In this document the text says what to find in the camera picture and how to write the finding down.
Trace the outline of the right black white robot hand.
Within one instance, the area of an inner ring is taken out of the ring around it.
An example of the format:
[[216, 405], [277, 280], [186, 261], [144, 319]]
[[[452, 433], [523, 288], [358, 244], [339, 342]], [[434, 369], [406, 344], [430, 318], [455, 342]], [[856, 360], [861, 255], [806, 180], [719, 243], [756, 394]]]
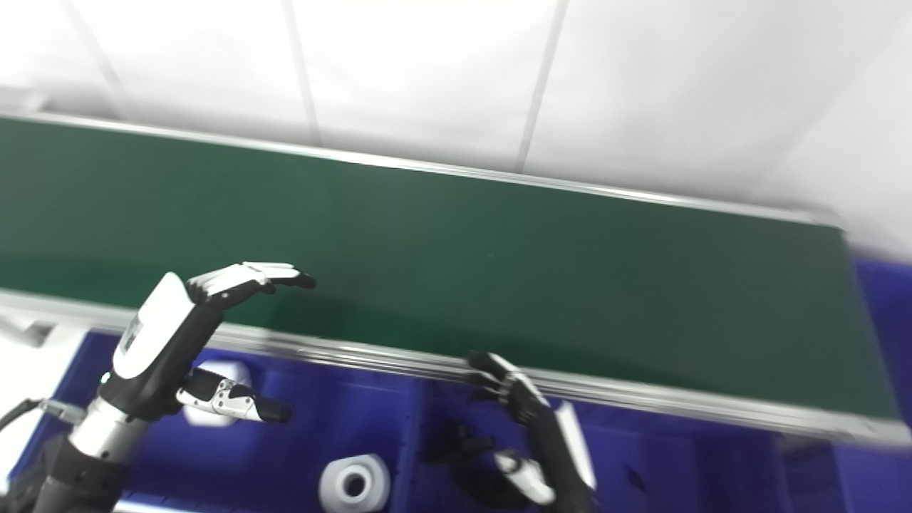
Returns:
[[552, 405], [522, 369], [498, 354], [470, 353], [466, 361], [475, 399], [501, 405], [527, 436], [530, 457], [514, 449], [495, 452], [499, 473], [543, 512], [599, 510], [589, 444], [572, 403]]

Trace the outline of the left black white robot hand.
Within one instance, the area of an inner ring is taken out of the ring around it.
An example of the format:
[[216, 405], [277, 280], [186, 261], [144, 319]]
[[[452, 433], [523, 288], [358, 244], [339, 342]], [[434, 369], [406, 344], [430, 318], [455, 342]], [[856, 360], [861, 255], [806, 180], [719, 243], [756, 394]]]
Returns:
[[276, 262], [244, 261], [187, 280], [169, 271], [118, 341], [100, 397], [142, 421], [174, 415], [178, 389], [225, 311], [259, 293], [274, 294], [277, 286], [313, 289], [316, 280]]

